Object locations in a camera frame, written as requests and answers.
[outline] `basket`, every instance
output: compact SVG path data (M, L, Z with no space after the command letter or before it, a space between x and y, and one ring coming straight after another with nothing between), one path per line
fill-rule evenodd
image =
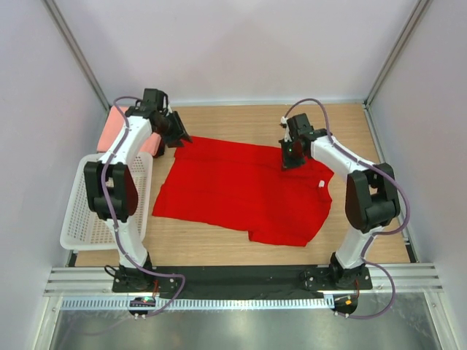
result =
M61 229L60 244L72 250L108 250L117 249L110 229L105 221L97 217L88 206L86 196L84 167L88 161L97 161L103 153L87 155L81 159L74 178L72 193L66 207L65 220ZM146 234L147 213L153 172L153 157L149 153L140 152L130 168L136 190L138 191L138 208L134 214L138 225L139 236L143 240Z

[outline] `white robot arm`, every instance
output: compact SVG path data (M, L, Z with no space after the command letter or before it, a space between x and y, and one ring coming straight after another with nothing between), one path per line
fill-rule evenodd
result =
M114 239L121 245L119 249L120 266L115 271L114 292L131 292L151 287L153 276L135 268L135 263L147 271L152 271L150 256L143 246L133 215L138 206L138 192L129 171L131 164L143 143L152 133L161 135L163 147L183 147L181 140L191 142L177 112L171 110L168 96L157 89L145 89L142 100L137 100L125 113L128 126L124 125L110 150L97 162L85 165L85 185L88 205L105 220ZM118 237L115 223L104 195L101 176L104 164L109 164L105 179L108 184L110 200L117 218Z
M353 283L365 265L362 254L373 244L373 233L382 231L400 213L396 188L362 163L392 178L393 169L386 163L377 165L359 157L334 136L329 137L326 129L315 130L306 114L283 117L281 125L286 129L284 139L279 141L284 169L301 166L306 157L313 158L347 184L345 211L350 226L342 245L331 257L330 267L336 285ZM371 193L370 187L377 189L376 192Z

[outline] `red t-shirt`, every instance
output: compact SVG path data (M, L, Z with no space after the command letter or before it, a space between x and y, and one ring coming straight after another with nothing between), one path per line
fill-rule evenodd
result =
M328 217L333 172L316 160L283 171L281 149L193 137L153 215L248 231L251 241L306 246Z

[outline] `pink cloth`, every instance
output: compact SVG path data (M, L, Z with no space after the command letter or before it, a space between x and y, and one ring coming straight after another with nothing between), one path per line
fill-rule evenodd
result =
M126 111L128 107L121 107L123 111ZM119 132L123 127L123 118L120 115L117 108L114 106L110 109L109 117L104 126L104 131L102 131L101 138L97 144L97 152L107 152L109 148L114 143ZM143 143L140 152L148 152L151 155L155 155L158 151L159 144L161 142L161 137L153 133L145 143Z

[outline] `wooden surface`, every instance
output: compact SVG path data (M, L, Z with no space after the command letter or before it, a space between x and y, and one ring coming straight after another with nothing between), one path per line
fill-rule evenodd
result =
M352 151L372 161L377 153L360 104L327 105L331 130ZM284 136L279 120L286 106L211 106L176 108L190 135L278 147ZM315 128L324 120L317 106L299 106ZM150 213L159 189L174 162L174 150L154 160ZM149 215L144 246L154 265L287 265L326 264L339 248L347 231L344 213L345 186L334 176L329 184L331 212L320 232L306 247L271 246L248 241L246 232L198 222ZM396 227L393 220L390 228ZM400 234L379 237L368 259L376 263L407 263L409 258ZM76 266L118 265L116 250L80 252Z

